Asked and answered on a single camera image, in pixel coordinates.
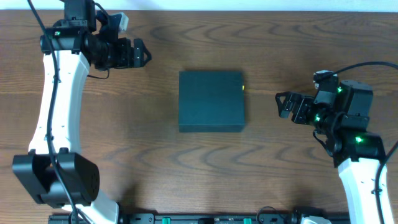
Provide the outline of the black gift box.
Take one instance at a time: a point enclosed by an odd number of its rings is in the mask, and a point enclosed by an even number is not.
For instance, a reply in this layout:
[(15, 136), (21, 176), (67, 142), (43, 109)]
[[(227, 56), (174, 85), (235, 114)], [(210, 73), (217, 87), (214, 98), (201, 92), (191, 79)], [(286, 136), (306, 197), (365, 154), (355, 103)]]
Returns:
[(238, 133), (246, 124), (243, 73), (179, 73), (178, 125), (181, 133)]

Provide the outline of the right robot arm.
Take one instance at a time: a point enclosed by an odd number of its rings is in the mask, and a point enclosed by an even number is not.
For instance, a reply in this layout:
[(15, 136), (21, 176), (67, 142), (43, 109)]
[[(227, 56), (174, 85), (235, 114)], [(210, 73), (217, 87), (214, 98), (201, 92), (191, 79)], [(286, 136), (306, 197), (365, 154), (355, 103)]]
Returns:
[(382, 138), (367, 130), (373, 89), (353, 80), (322, 81), (315, 96), (277, 93), (281, 118), (314, 127), (342, 181), (351, 223), (393, 223)]

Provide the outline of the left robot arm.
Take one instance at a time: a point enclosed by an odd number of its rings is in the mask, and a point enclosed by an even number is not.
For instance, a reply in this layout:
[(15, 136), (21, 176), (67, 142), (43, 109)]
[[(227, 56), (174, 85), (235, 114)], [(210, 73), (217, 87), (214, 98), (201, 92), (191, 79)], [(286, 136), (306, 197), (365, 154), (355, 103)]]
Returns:
[(120, 37), (129, 23), (92, 0), (64, 3), (64, 17), (42, 28), (44, 90), (27, 154), (12, 170), (39, 205), (68, 212), (68, 223), (130, 223), (131, 217), (100, 189), (98, 166), (81, 154), (80, 113), (90, 68), (142, 68), (152, 56), (141, 39)]

